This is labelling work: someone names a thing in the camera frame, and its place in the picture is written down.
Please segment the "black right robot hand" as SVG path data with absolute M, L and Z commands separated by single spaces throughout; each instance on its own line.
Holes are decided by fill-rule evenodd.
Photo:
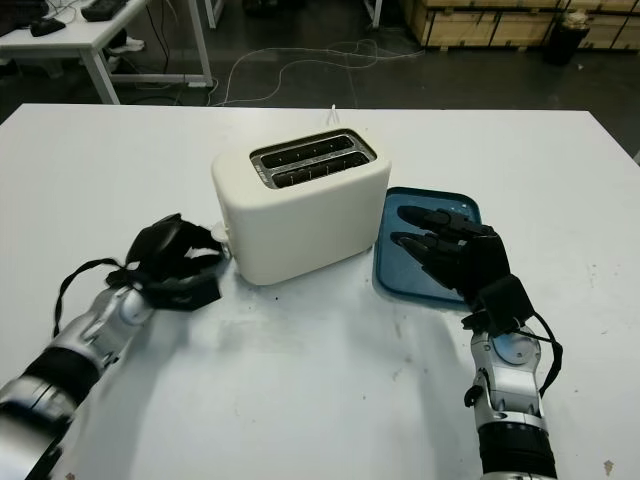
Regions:
M 480 291 L 510 274 L 504 244 L 489 225 L 445 209 L 400 206 L 401 220 L 421 233 L 393 232 L 391 240 L 443 287 L 456 291 L 475 311 Z

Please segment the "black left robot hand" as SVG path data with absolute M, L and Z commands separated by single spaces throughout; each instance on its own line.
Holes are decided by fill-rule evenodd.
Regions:
M 177 213 L 142 229 L 134 239 L 126 264 L 142 278 L 155 282 L 187 279 L 226 259 L 223 245 L 209 229 L 182 219 Z

